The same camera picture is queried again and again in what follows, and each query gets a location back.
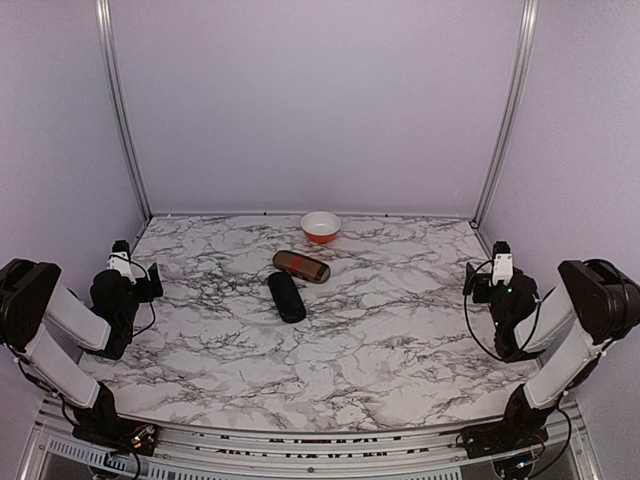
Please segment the brown striped glasses case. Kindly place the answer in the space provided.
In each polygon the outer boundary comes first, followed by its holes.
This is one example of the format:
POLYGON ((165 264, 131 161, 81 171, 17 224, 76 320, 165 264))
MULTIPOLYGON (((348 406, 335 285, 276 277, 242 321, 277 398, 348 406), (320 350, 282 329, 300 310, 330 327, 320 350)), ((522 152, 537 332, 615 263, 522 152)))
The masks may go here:
POLYGON ((276 269, 314 284, 325 283, 331 275, 328 264, 289 250, 276 252, 272 263, 276 269))

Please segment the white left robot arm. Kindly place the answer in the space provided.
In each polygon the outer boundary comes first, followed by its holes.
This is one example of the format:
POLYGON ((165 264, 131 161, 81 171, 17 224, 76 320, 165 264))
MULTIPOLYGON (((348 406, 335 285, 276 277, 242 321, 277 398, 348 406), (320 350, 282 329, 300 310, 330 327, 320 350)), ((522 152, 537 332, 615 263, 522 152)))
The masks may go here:
POLYGON ((85 304, 61 279, 61 268, 48 262, 13 259, 1 269, 1 342, 28 379, 55 392, 71 415, 75 437, 103 445, 149 449, 157 425, 122 417, 114 393, 86 373, 56 339, 65 335, 83 352, 119 360, 135 337, 141 304, 161 296, 155 271, 135 277, 123 255, 115 255, 90 287, 85 304))

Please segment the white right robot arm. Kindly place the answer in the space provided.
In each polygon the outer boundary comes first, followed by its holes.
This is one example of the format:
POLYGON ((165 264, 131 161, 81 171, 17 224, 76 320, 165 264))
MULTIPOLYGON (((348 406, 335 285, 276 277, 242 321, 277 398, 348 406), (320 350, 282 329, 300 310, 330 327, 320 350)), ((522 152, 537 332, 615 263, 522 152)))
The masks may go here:
POLYGON ((494 326, 489 356, 504 363, 547 359, 509 396, 496 422, 465 429, 465 447, 487 452, 515 448, 542 436, 566 393, 588 378, 600 358, 639 324, 639 285, 604 259, 564 260, 560 281, 541 296, 535 280, 508 253, 468 264, 464 302, 485 304, 494 326))

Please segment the black woven glasses case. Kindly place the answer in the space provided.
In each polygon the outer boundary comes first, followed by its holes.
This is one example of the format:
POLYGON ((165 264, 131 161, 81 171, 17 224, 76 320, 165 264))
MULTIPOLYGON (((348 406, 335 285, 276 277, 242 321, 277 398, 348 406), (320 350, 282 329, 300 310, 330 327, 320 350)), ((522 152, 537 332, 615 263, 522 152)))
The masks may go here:
POLYGON ((301 322, 306 308, 292 277, 286 272, 274 272, 267 278, 267 285, 276 309, 285 323, 301 322))

